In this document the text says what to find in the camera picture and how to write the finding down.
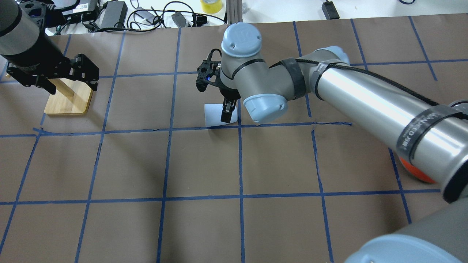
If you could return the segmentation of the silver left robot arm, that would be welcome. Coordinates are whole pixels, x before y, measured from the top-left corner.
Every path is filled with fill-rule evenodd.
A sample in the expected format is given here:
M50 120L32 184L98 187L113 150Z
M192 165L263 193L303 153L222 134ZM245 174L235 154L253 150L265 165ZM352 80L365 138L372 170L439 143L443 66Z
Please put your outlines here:
M84 54L67 58L21 5L1 1L1 56L8 61L6 72L23 86L35 85L56 93L52 79L80 81L98 89L99 68Z

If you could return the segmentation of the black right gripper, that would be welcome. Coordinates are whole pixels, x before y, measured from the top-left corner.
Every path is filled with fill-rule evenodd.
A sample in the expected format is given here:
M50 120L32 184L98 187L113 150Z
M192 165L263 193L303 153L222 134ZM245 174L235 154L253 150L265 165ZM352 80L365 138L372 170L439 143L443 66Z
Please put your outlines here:
M224 85L221 79L216 80L216 86L219 88L221 95L224 97L224 101L221 108L221 122L236 122L236 104L237 100L241 98L239 91L237 89L229 88L228 86Z

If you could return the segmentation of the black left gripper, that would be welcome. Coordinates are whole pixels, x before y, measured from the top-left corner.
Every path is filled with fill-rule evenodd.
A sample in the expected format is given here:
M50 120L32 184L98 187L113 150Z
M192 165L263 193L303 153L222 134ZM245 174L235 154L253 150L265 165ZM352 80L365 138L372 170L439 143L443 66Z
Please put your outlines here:
M57 88L49 79L69 79L98 89L100 69L85 54L66 57L48 35L39 35L31 47L5 55L7 73L24 86L35 85L55 95Z

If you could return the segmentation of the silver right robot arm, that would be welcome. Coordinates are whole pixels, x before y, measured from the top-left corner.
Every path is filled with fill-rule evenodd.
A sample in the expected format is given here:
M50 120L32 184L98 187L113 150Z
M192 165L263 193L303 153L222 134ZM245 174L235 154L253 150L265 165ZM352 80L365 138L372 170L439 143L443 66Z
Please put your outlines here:
M342 48L320 48L269 67L252 24L227 27L217 78L264 124L287 102L313 94L440 184L448 206L400 230L374 238L347 263L467 262L467 112L430 101L378 74L349 65Z

